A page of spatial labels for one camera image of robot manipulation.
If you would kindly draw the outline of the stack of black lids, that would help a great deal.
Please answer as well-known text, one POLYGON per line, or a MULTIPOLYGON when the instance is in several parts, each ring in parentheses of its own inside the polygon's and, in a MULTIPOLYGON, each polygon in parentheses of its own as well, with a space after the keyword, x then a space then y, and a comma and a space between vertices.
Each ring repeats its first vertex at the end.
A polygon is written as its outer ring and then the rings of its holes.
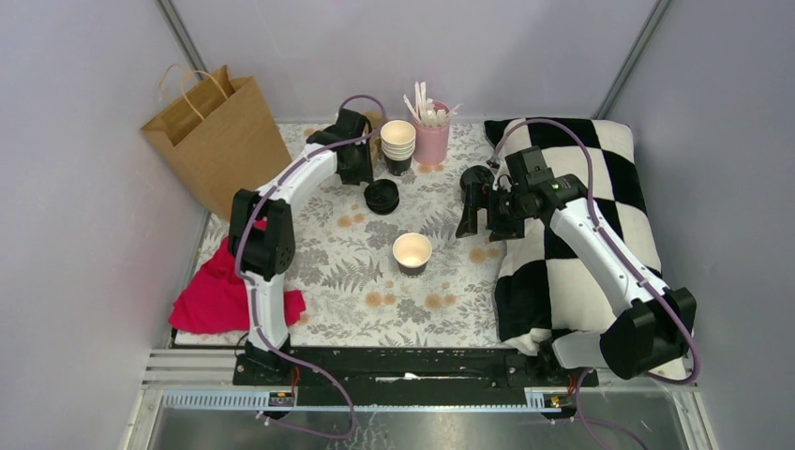
POLYGON ((364 190, 367 208, 377 215, 389 215, 399 205, 397 184, 389 179, 379 179, 370 183, 364 190))

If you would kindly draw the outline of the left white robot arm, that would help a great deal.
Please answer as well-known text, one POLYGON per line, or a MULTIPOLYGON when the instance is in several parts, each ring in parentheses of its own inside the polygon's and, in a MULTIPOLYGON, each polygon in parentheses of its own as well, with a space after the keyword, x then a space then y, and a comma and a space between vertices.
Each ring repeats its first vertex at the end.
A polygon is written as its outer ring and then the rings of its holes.
POLYGON ((307 138, 299 156, 273 180, 233 197, 229 251, 247 289, 250 345, 262 351, 254 370, 267 384, 281 384, 291 372, 282 349, 289 343, 284 278, 296 251, 293 212, 330 177, 353 186, 374 180, 373 131, 365 115, 343 108, 334 124, 307 138))

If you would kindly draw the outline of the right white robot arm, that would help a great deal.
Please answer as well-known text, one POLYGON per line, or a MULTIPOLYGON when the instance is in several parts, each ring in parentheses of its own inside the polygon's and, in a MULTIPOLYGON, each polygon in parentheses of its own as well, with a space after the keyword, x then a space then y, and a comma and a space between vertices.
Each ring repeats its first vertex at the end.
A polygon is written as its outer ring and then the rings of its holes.
POLYGON ((648 375, 690 383, 696 300, 673 289, 635 255, 626 226, 599 203, 590 178, 555 173, 537 147, 460 178, 457 237, 478 232, 487 214, 491 241, 506 241, 494 298, 502 342, 539 357, 543 382, 560 386, 575 368, 606 368, 629 380, 648 375))

